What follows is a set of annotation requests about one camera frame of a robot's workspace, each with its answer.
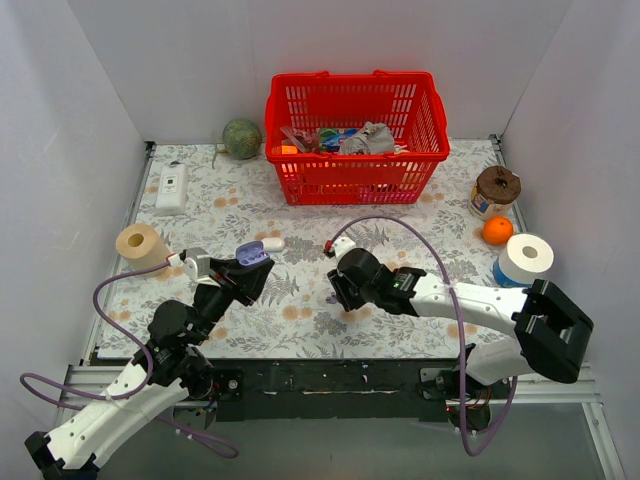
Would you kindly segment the purple earbud charging case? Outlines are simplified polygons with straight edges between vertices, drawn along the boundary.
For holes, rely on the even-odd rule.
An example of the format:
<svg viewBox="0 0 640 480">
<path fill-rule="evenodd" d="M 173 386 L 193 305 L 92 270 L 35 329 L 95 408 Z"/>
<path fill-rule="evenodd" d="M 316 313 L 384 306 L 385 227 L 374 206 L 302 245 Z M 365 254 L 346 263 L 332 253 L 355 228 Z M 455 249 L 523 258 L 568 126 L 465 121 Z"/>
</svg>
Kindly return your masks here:
<svg viewBox="0 0 640 480">
<path fill-rule="evenodd" d="M 259 264 L 270 258 L 262 241 L 252 241 L 239 246 L 235 258 L 243 267 Z"/>
</svg>

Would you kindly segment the white earbud charging case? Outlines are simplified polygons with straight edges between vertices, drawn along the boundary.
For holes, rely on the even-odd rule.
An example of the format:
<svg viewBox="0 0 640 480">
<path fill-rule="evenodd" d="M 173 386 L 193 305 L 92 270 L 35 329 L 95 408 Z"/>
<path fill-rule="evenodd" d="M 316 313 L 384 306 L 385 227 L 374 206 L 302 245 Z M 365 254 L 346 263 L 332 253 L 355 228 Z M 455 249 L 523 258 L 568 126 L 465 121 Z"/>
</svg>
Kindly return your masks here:
<svg viewBox="0 0 640 480">
<path fill-rule="evenodd" d="M 285 248 L 285 242 L 280 237 L 266 237 L 262 239 L 264 250 L 271 252 L 281 252 Z"/>
</svg>

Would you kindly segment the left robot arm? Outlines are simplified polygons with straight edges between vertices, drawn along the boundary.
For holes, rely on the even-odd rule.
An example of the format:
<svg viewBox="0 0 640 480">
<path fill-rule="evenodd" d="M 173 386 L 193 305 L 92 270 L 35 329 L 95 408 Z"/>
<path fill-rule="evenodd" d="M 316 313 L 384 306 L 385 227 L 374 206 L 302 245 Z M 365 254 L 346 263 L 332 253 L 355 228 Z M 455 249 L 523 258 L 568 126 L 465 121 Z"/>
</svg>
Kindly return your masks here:
<svg viewBox="0 0 640 480">
<path fill-rule="evenodd" d="M 46 479 L 94 479 L 111 455 L 164 410 L 191 399 L 213 406 L 229 394 L 227 380 L 199 351 L 234 302 L 252 305 L 274 266 L 266 253 L 247 260 L 218 260 L 185 250 L 166 266 L 183 262 L 198 284 L 192 303 L 167 300 L 148 326 L 150 338 L 102 393 L 49 432 L 25 441 Z"/>
</svg>

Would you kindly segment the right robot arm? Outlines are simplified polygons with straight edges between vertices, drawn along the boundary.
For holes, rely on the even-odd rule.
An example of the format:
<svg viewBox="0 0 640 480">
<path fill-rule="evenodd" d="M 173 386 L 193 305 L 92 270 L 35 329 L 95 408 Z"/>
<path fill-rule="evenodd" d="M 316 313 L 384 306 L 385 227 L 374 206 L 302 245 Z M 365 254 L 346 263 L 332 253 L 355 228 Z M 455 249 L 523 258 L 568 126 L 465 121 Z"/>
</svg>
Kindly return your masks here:
<svg viewBox="0 0 640 480">
<path fill-rule="evenodd" d="M 392 315 L 461 319 L 502 334 L 490 344 L 468 343 L 456 365 L 424 376 L 428 399 L 475 397 L 514 376 L 539 374 L 575 383 L 593 321 L 554 283 L 528 288 L 446 285 L 422 269 L 390 270 L 369 251 L 347 245 L 325 250 L 335 267 L 327 277 L 345 311 L 371 303 Z"/>
</svg>

